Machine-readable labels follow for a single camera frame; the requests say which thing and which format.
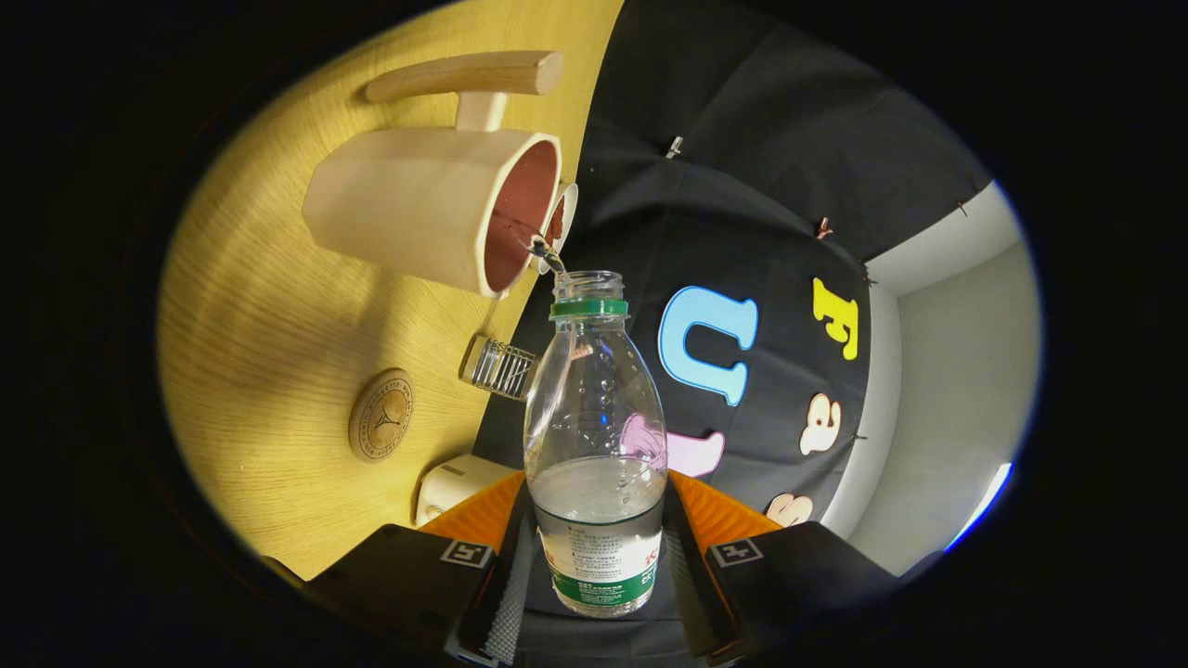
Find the clear plastic bottle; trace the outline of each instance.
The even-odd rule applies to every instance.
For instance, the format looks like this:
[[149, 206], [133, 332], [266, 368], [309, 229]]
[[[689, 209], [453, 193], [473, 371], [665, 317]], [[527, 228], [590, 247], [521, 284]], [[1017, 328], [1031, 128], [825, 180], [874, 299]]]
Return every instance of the clear plastic bottle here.
[[618, 617], [647, 603], [655, 584], [664, 415], [624, 328], [623, 277], [556, 281], [557, 333], [527, 392], [524, 471], [557, 598], [588, 617]]

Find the white wall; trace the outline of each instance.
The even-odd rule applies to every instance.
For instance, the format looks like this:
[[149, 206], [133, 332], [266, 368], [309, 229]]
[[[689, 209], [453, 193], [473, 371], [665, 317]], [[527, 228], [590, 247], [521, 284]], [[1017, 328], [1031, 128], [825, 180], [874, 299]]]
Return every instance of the white wall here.
[[967, 271], [1001, 253], [1019, 235], [1018, 219], [997, 182], [961, 208], [872, 259], [871, 367], [858, 440], [821, 523], [849, 537], [874, 494], [899, 414], [899, 296]]
[[944, 548], [998, 466], [1012, 460], [1041, 354], [1038, 295], [1022, 242], [902, 295], [898, 303], [895, 435], [873, 497], [849, 535], [854, 547], [896, 575]]
[[881, 283], [871, 285], [871, 367], [866, 401], [849, 461], [821, 524], [842, 538], [849, 536], [866, 511], [891, 448], [899, 414], [901, 348], [898, 297]]

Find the light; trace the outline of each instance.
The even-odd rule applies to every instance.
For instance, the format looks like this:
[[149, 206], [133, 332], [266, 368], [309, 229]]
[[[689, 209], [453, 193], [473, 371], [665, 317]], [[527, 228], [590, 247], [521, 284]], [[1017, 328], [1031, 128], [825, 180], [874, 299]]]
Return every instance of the light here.
[[973, 509], [973, 515], [969, 516], [969, 519], [966, 522], [966, 525], [962, 527], [960, 531], [958, 531], [958, 535], [954, 536], [953, 540], [949, 542], [948, 547], [944, 548], [944, 552], [949, 552], [949, 549], [954, 544], [956, 544], [959, 540], [961, 540], [961, 536], [966, 535], [966, 531], [969, 530], [969, 527], [973, 527], [973, 524], [978, 522], [978, 518], [981, 517], [981, 513], [986, 512], [986, 509], [990, 508], [990, 504], [994, 502], [994, 497], [998, 496], [999, 490], [1003, 489], [1003, 484], [1006, 483], [1006, 477], [1010, 475], [1010, 473], [1011, 473], [1011, 462], [1006, 462], [1003, 466], [998, 467], [998, 471], [994, 472], [994, 479], [990, 481], [990, 487], [986, 490], [985, 496], [981, 497], [981, 502], [978, 503], [978, 508]]

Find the pin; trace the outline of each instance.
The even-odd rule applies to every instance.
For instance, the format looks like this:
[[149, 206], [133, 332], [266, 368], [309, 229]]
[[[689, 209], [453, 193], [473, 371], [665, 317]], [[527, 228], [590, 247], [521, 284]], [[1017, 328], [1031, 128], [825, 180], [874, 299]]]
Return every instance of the pin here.
[[821, 225], [817, 226], [817, 239], [824, 239], [827, 234], [833, 234], [833, 231], [829, 229], [829, 219], [822, 218]]
[[684, 138], [681, 137], [680, 134], [677, 134], [676, 139], [672, 140], [672, 145], [669, 146], [668, 155], [664, 156], [664, 157], [671, 160], [672, 156], [680, 156], [681, 155], [681, 143], [682, 141], [684, 141]]

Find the beige mug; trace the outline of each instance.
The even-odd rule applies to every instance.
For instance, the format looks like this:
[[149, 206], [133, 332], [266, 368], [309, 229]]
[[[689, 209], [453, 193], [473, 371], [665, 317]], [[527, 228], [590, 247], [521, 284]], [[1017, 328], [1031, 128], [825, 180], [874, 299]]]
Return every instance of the beige mug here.
[[543, 95], [557, 51], [469, 53], [418, 63], [367, 86], [374, 102], [457, 93], [454, 127], [353, 137], [314, 170], [302, 215], [324, 248], [503, 298], [530, 264], [561, 176], [561, 141], [501, 128], [510, 93]]

